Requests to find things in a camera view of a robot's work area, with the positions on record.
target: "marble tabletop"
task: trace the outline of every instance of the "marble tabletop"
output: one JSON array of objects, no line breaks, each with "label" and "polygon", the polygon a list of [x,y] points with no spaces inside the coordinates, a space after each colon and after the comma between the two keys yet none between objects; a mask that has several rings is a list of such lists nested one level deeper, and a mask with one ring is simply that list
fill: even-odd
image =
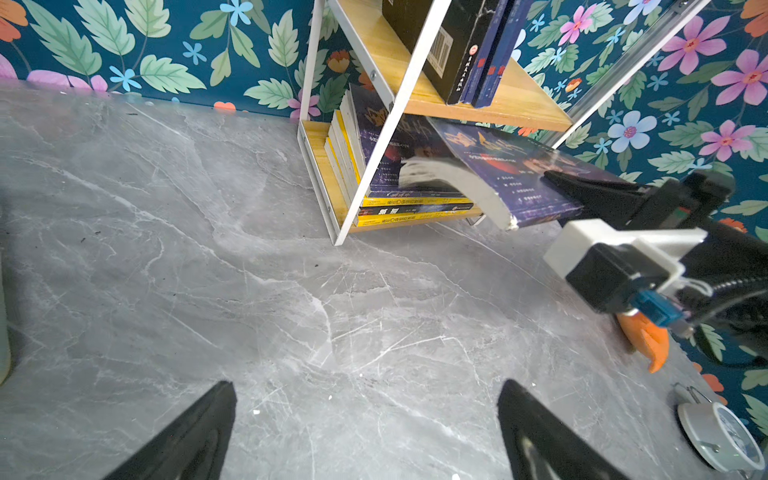
[{"label": "marble tabletop", "polygon": [[295,124],[136,97],[3,84],[0,151],[0,478],[98,480],[219,379],[226,480],[511,478],[507,378],[632,478],[732,478],[675,421],[711,392],[679,346],[649,374],[542,262],[556,224],[333,247]]}]

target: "barcode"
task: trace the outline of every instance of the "barcode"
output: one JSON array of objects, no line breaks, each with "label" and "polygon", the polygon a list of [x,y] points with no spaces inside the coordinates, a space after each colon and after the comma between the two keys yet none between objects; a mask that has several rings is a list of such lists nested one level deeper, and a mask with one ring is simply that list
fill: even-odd
[{"label": "barcode", "polygon": [[448,54],[451,53],[451,46],[453,46],[453,37],[448,35],[443,27],[437,32],[435,37],[435,43],[429,49],[429,55],[427,55],[427,61],[437,71],[437,74],[442,78],[442,74],[445,71],[445,63],[448,62]]}]

